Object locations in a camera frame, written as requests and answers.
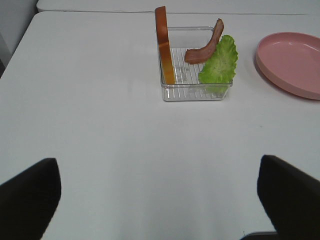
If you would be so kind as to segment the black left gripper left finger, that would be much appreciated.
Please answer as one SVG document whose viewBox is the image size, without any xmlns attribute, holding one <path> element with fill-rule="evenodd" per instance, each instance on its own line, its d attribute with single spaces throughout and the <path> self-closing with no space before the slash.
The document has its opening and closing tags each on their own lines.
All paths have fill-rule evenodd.
<svg viewBox="0 0 320 240">
<path fill-rule="evenodd" d="M 45 158 L 0 185 L 0 238 L 40 240 L 61 199 L 55 158 Z"/>
</svg>

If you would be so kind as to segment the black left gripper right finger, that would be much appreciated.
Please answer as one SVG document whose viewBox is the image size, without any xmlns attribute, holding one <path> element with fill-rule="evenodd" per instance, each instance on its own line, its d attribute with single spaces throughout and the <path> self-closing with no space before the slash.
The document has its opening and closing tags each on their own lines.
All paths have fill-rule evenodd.
<svg viewBox="0 0 320 240">
<path fill-rule="evenodd" d="M 319 180 L 275 155 L 264 155 L 257 195 L 280 239 L 320 238 Z"/>
</svg>

